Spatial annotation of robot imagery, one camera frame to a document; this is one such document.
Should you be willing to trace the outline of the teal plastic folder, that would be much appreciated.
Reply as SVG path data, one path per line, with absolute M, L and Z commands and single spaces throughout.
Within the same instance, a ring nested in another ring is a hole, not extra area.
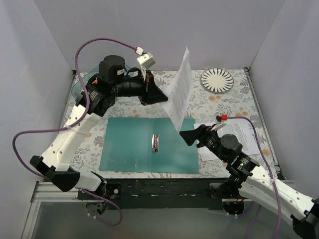
M 152 151 L 153 134 L 159 134 L 158 152 Z M 199 159 L 169 118 L 109 118 L 99 169 L 197 174 Z

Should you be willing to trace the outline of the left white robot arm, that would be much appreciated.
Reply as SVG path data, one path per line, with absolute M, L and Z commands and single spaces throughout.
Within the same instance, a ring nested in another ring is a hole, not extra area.
M 30 164 L 61 191 L 78 188 L 88 190 L 95 199 L 105 196 L 107 181 L 103 177 L 94 172 L 80 173 L 72 169 L 70 163 L 91 128 L 115 104 L 116 98 L 138 97 L 144 106 L 168 101 L 149 70 L 155 64 L 154 57 L 144 53 L 137 61 L 139 68 L 126 70 L 123 57 L 106 56 L 85 86 L 89 97 L 81 92 L 76 98 L 65 124 L 67 130 L 40 156 L 31 158 Z

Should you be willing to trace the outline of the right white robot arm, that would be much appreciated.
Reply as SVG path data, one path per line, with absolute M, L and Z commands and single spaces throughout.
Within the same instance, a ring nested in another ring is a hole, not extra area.
M 229 197 L 250 199 L 276 213 L 280 220 L 291 224 L 294 232 L 303 239 L 319 237 L 318 199 L 272 178 L 264 167 L 242 151 L 243 146 L 235 135 L 219 136 L 216 125 L 204 124 L 179 134 L 187 145 L 206 147 L 227 164 L 230 176 L 223 185 Z

